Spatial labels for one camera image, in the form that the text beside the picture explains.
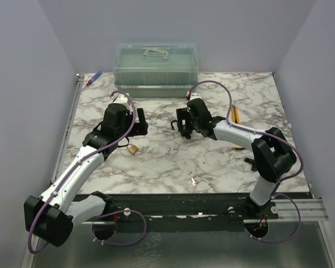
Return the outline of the black padlock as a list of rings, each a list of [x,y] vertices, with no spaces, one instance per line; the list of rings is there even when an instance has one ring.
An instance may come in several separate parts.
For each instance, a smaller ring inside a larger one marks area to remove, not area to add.
[[[177,119],[174,119],[170,122],[170,127],[172,130],[178,130],[179,131],[179,122]]]

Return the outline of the small brass padlock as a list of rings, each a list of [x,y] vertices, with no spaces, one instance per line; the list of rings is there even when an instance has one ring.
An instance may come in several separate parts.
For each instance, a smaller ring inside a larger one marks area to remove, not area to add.
[[[128,151],[133,155],[138,151],[138,147],[133,144],[129,144],[127,148],[128,148]]]

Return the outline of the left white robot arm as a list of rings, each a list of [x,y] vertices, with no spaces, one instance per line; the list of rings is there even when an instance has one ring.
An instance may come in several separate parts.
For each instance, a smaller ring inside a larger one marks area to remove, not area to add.
[[[59,247],[77,225],[93,218],[105,221],[118,214],[113,199],[99,191],[79,202],[74,198],[90,175],[118,148],[121,140],[145,136],[148,127],[143,108],[109,104],[103,120],[85,136],[74,162],[61,177],[39,197],[26,199],[23,207],[28,240],[37,236]]]

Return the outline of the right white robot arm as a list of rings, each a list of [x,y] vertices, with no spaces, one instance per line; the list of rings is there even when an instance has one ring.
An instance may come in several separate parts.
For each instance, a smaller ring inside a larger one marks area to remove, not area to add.
[[[229,123],[221,116],[213,117],[200,98],[188,101],[185,108],[178,108],[176,120],[178,131],[186,139],[196,131],[203,137],[230,142],[253,153],[259,177],[247,198],[246,213],[253,219],[265,214],[266,204],[279,187],[281,177],[296,163],[293,149],[282,132],[275,127],[267,131],[253,130]]]

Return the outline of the yellow utility knife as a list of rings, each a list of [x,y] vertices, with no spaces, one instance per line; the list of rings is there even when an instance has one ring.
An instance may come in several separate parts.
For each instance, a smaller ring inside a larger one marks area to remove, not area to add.
[[[237,109],[237,107],[234,104],[232,105],[232,108],[231,108],[231,119],[232,119],[233,123],[240,124],[240,118],[239,118],[239,115],[238,115],[238,109]]]

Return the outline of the green transparent toolbox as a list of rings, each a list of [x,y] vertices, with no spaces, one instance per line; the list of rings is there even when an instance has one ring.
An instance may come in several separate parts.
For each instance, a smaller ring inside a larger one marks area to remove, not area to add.
[[[184,98],[199,81],[195,44],[118,44],[114,85],[135,98]]]

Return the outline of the blue red screwdriver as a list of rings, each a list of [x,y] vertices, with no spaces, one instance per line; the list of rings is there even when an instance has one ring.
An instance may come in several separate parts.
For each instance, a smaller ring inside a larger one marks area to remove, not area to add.
[[[97,73],[95,73],[85,84],[86,87],[89,87],[90,85],[92,85],[100,76],[102,75],[102,72],[99,71]]]

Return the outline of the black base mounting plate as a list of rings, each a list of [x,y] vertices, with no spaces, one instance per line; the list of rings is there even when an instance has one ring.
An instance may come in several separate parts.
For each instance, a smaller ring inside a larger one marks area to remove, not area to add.
[[[113,194],[104,218],[87,224],[98,231],[117,228],[119,233],[242,232],[246,222],[277,219],[276,204],[258,208],[247,193],[218,194]],[[132,213],[122,213],[130,209]],[[118,211],[117,216],[107,215]]]

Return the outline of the aluminium rail left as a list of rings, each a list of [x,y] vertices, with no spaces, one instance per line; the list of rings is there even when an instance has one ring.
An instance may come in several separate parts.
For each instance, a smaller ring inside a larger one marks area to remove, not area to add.
[[[51,179],[50,179],[50,185],[59,177],[59,174],[61,172],[61,168],[62,168],[63,163],[64,163],[65,154],[66,154],[66,150],[67,150],[68,142],[69,142],[69,137],[70,137],[70,133],[71,133],[71,128],[72,128],[72,125],[73,125],[73,120],[74,120],[76,109],[77,109],[77,106],[78,106],[79,95],[80,95],[81,89],[83,87],[84,77],[85,77],[84,74],[77,74],[75,92],[74,92],[73,100],[72,100],[72,103],[71,103],[71,106],[70,106],[68,119],[66,121],[65,129],[64,129],[64,133],[63,133],[64,135],[63,135],[63,139],[61,141],[58,158],[57,158],[57,161],[55,163],[54,171],[53,171],[53,174],[52,174]]]

